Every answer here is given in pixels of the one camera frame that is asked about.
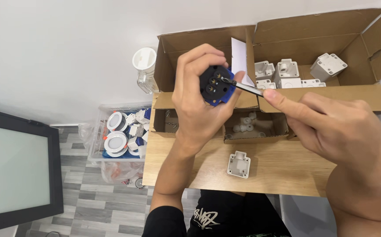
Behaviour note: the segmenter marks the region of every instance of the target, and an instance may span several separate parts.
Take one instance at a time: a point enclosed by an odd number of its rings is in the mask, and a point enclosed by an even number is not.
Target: white paper
[[[246,43],[231,38],[231,72],[236,75],[239,71],[244,71],[246,73],[242,83],[255,87],[255,84],[247,75]]]

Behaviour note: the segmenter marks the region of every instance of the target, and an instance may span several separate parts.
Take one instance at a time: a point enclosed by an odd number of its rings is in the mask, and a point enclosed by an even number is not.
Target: wooden desk
[[[151,116],[150,131],[153,124]],[[148,139],[143,184],[153,186],[174,138],[150,132]],[[248,179],[227,174],[230,154],[236,150],[246,152],[251,159]],[[334,167],[299,141],[284,138],[277,143],[226,145],[219,131],[196,155],[188,187],[325,197],[325,186]]]

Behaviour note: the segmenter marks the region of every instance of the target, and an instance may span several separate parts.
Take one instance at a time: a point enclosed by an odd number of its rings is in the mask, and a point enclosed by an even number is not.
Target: hand
[[[184,145],[189,155],[197,154],[230,118],[241,94],[241,90],[236,89],[227,103],[215,107],[205,104],[200,94],[199,76],[213,65],[228,67],[224,53],[209,44],[183,54],[177,62],[176,85],[172,96],[179,117],[176,141]],[[238,72],[234,80],[241,82],[243,76],[244,72]]]
[[[381,186],[381,122],[365,101],[308,92],[297,103],[272,89],[264,97],[286,114],[305,148]]]

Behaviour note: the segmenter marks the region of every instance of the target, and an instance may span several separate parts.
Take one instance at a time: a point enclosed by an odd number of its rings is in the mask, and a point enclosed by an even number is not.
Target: white plastic basket
[[[98,107],[99,113],[97,121],[94,128],[93,142],[91,149],[89,150],[88,160],[95,163],[97,161],[108,161],[108,162],[145,162],[145,159],[119,159],[111,158],[106,159],[103,157],[104,150],[104,139],[103,137],[107,135],[107,120],[113,111],[118,112],[138,112],[139,110],[145,108],[151,108],[152,102],[135,102],[127,104],[114,104],[114,105],[100,105]]]

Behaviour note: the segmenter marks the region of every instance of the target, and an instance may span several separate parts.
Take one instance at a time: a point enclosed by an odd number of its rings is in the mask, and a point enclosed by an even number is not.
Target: gray tile floor
[[[51,231],[62,237],[141,236],[154,187],[139,190],[134,185],[106,183],[101,169],[87,161],[77,128],[59,129],[59,137],[64,213],[21,224],[15,237],[45,237]],[[278,195],[267,196],[281,215]],[[183,192],[187,228],[199,197],[199,189]]]

